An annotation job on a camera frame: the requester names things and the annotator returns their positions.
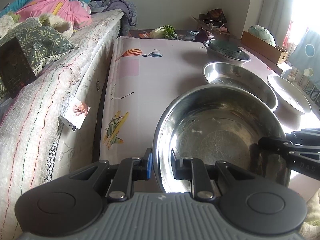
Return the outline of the white ceramic plate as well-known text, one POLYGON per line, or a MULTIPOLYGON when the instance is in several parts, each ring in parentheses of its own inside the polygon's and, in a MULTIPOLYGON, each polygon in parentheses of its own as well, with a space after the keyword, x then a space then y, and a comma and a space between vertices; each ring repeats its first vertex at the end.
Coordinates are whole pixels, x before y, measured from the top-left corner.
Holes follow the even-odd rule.
POLYGON ((267 77, 269 86, 274 90, 278 101, 296 115, 305 115, 311 112, 311 106, 303 93, 286 79, 270 74, 267 77))

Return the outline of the large steel basin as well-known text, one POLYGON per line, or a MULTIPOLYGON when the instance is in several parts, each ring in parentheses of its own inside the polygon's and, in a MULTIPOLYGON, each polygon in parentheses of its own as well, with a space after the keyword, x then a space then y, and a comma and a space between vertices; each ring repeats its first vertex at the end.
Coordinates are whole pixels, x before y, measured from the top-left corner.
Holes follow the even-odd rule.
POLYGON ((166 193, 190 191, 176 180, 171 158, 194 157, 213 165, 224 160, 287 186, 285 160, 258 147, 263 137, 284 138, 276 115, 259 98, 241 88, 204 85, 176 98, 162 114, 153 139, 157 183, 166 193))

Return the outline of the medium steel basin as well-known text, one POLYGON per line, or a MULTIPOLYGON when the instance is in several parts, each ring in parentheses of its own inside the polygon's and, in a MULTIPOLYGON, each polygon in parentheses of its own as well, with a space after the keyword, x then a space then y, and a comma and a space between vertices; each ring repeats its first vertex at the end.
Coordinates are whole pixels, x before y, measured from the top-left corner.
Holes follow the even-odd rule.
POLYGON ((210 62, 202 68, 202 75, 208 84, 235 86, 250 92, 273 112, 278 107, 278 99, 273 89, 263 79, 243 67, 225 62, 210 62))

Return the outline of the teal ceramic bowl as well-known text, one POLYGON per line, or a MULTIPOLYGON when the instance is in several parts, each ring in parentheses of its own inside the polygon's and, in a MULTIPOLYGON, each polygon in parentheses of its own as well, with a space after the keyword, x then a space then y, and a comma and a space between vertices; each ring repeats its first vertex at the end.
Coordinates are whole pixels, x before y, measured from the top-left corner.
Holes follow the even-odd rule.
POLYGON ((216 51, 217 53, 233 58, 238 58, 241 54, 240 48, 224 40, 209 40, 209 48, 216 51))

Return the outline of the mattress paper tag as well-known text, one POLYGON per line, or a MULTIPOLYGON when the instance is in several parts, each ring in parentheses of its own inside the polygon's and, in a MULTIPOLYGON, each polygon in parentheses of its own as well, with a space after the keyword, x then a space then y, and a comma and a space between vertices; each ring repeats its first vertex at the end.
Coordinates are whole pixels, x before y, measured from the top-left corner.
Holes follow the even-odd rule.
POLYGON ((71 97, 61 120, 71 131, 80 129, 91 107, 86 103, 71 97))

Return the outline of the long brown cardboard box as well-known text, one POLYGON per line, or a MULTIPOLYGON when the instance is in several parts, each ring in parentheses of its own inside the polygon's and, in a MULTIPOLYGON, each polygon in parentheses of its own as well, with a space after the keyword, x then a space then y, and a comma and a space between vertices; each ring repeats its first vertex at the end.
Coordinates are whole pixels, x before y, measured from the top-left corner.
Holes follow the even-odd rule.
POLYGON ((284 63, 287 57, 287 51, 280 46, 272 46, 262 39, 250 34, 248 31, 243 31, 241 44, 256 51, 258 54, 267 58, 275 64, 284 63))

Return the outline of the green plastic bag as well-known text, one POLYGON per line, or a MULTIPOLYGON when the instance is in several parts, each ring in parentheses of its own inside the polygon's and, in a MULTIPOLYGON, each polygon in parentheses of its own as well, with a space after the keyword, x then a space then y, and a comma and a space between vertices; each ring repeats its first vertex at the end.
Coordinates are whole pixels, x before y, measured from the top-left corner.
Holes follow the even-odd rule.
POLYGON ((249 27, 248 32, 256 37, 258 37, 259 39, 267 42, 268 44, 270 44, 271 46, 275 47, 276 46, 276 42, 274 40, 274 37, 272 36, 272 34, 265 29, 264 27, 260 26, 260 25, 252 25, 249 27))

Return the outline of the bok choy cabbage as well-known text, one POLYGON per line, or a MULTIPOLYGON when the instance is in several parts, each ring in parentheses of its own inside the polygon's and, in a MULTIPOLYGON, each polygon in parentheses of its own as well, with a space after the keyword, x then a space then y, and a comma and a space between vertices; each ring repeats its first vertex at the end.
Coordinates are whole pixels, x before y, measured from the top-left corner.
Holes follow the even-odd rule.
POLYGON ((154 29, 150 33, 151 38, 155 39, 166 39, 166 40, 177 40, 178 35, 174 27, 170 25, 164 25, 159 28, 154 29))

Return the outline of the grey curtain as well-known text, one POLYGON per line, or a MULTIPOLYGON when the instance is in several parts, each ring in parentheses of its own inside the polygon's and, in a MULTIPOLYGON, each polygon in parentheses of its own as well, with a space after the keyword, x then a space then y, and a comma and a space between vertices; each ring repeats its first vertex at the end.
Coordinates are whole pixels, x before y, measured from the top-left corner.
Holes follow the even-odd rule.
POLYGON ((274 36, 286 34, 293 0, 263 0, 258 24, 274 36))

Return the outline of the open cardboard box clutter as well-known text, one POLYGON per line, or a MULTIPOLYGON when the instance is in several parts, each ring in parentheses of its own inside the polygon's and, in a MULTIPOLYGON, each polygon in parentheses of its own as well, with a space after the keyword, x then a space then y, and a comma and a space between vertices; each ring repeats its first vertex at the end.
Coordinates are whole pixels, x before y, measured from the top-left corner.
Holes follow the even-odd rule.
POLYGON ((203 29, 222 34, 230 34, 227 27, 227 19, 221 8, 213 9, 206 14, 199 14, 198 17, 192 16, 191 18, 203 29))

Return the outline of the white fluffy blanket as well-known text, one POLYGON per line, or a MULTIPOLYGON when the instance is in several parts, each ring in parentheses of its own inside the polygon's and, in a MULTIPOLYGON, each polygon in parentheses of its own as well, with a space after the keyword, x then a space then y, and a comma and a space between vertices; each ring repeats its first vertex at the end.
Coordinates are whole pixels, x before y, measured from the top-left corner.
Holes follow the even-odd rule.
MULTIPOLYGON (((52 13, 44 13, 39 17, 36 17, 36 20, 43 26, 48 26, 57 30, 66 39, 71 38, 73 35, 72 22, 66 21, 60 16, 56 16, 52 13)), ((1 38, 22 22, 21 15, 13 13, 12 11, 3 15, 1 17, 1 38)))

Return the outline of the green floral pillow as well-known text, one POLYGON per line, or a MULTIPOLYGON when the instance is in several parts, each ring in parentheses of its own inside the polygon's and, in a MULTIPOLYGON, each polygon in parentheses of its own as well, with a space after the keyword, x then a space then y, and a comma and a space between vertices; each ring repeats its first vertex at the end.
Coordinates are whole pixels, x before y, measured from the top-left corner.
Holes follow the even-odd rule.
MULTIPOLYGON (((16 26, 1 39, 1 46, 17 38, 36 78, 44 65, 58 60, 76 48, 57 30, 41 25, 36 18, 29 18, 16 26)), ((1 81, 1 102, 10 98, 1 81)))

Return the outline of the black smartphone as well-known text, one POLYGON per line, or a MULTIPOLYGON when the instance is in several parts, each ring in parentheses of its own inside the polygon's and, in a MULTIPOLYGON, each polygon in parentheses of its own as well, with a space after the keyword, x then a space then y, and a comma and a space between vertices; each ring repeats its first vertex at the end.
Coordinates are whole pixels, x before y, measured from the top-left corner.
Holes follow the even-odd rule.
POLYGON ((1 46, 1 81, 11 98, 20 90, 34 82, 36 76, 25 57, 17 38, 12 38, 1 46))

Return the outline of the purple grey clothes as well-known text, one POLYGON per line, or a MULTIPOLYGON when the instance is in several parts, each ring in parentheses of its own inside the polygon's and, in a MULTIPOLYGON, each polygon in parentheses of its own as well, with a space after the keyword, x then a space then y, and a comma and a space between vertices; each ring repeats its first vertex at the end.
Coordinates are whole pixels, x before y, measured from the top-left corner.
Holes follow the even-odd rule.
POLYGON ((125 0, 99 0, 89 4, 91 14, 102 13, 119 9, 124 13, 121 18, 121 35, 128 36, 132 27, 137 25, 137 7, 130 1, 125 0))

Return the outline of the pink and teal quilt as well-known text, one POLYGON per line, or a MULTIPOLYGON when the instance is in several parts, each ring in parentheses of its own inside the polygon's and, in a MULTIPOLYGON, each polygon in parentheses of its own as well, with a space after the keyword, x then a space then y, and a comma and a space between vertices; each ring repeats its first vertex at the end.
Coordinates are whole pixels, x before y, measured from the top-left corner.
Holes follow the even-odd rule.
POLYGON ((12 12, 20 21, 40 17, 45 13, 59 16, 79 29, 92 22, 88 4, 91 0, 15 0, 1 11, 1 16, 12 12))

